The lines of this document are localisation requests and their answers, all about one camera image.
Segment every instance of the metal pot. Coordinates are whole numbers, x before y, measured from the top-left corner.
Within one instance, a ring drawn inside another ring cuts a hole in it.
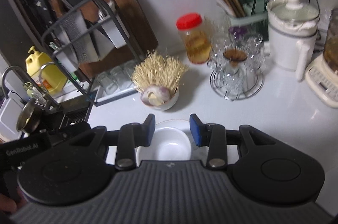
[[[40,124],[41,116],[42,110],[35,105],[35,98],[31,98],[19,115],[16,130],[26,133],[34,132]]]

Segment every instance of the yellow detergent jug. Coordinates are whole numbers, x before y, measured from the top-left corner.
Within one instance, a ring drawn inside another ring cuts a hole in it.
[[[44,64],[51,62],[52,59],[48,54],[37,51],[34,46],[29,49],[28,53],[30,52],[33,53],[31,53],[29,57],[26,58],[27,73],[39,86],[41,86],[38,79],[40,68]],[[60,92],[67,82],[67,77],[59,70],[56,65],[50,65],[44,68],[41,77],[43,85],[51,95]]]

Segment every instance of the ridged gray panel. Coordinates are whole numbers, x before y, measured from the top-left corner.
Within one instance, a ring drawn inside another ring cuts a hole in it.
[[[11,218],[18,224],[322,224],[332,218],[315,203],[277,208],[239,193],[223,172],[200,161],[142,162],[119,172],[95,198],[79,205],[30,203]]]

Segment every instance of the cutting board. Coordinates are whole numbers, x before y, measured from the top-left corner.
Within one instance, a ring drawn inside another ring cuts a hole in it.
[[[133,47],[137,41],[141,47],[142,53],[156,49],[158,41],[151,29],[149,22],[137,0],[115,0],[120,9],[120,18],[126,29],[131,34],[130,42]],[[82,14],[85,19],[95,23],[99,19],[98,8],[93,2],[82,6]],[[115,66],[134,59],[128,46],[114,48],[103,60],[93,63],[81,64],[80,69],[89,77],[93,78],[97,74],[109,70]]]

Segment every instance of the faucet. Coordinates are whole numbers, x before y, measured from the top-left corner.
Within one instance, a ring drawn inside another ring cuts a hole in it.
[[[8,74],[8,72],[10,72],[12,70],[16,70],[16,71],[20,72],[23,75],[25,80],[32,83],[32,85],[35,88],[37,88],[37,90],[42,94],[43,98],[45,98],[46,100],[48,100],[50,102],[50,104],[53,106],[53,108],[59,109],[61,107],[61,105],[55,101],[55,99],[48,93],[47,90],[43,90],[42,88],[40,88],[39,85],[28,75],[28,73],[25,72],[25,70],[23,68],[19,67],[19,66],[9,66],[7,69],[4,70],[4,72],[2,74],[1,88],[2,88],[2,92],[5,95],[6,99],[8,99],[9,89],[5,86],[5,78],[6,78],[6,75]]]

